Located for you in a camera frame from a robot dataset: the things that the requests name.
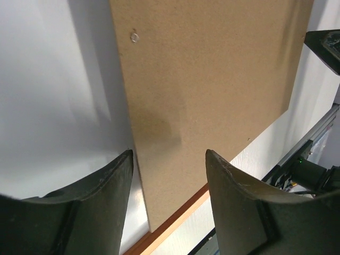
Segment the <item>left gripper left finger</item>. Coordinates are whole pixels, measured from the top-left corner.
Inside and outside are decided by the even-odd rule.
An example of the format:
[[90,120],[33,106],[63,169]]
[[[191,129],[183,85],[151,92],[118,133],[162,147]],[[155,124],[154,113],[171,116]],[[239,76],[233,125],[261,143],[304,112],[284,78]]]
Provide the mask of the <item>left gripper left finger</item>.
[[43,197],[1,196],[1,254],[118,254],[133,151]]

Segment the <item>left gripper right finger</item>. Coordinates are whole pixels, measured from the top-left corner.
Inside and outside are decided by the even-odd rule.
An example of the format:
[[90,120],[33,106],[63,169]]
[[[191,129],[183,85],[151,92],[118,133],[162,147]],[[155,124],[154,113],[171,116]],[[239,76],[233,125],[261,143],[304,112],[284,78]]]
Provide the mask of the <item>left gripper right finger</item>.
[[221,254],[339,254],[339,192],[308,198],[243,172],[213,150],[206,174]]

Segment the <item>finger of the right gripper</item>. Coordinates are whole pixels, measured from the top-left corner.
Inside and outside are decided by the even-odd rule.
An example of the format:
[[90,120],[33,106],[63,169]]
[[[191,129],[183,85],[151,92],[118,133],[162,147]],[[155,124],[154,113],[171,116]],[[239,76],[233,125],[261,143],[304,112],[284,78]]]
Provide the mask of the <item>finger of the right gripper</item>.
[[339,74],[339,29],[309,31],[305,44],[335,74]]

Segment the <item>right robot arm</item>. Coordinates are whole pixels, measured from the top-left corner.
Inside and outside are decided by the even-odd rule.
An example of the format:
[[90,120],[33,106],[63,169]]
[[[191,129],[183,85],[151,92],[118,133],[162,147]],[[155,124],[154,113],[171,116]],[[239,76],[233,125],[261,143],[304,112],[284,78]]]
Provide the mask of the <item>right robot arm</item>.
[[[304,44],[335,74],[339,75],[339,30],[307,32]],[[326,169],[305,159],[293,165],[292,181],[313,195],[339,190],[339,167]]]

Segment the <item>brown frame backing board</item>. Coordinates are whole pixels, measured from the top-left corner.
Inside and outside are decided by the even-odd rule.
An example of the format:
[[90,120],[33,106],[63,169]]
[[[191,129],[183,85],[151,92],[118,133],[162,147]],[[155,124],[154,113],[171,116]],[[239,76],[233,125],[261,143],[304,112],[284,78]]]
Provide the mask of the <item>brown frame backing board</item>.
[[[111,1],[149,228],[287,111],[313,1]],[[134,44],[131,33],[140,40]]]

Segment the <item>orange wooden picture frame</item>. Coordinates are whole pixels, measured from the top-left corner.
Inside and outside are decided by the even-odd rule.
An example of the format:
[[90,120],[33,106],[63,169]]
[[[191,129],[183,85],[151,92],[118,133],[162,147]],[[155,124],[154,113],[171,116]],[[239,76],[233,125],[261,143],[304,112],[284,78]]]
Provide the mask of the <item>orange wooden picture frame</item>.
[[136,244],[124,252],[124,254],[151,254],[179,228],[209,196],[208,184],[205,184],[155,231],[145,234]]

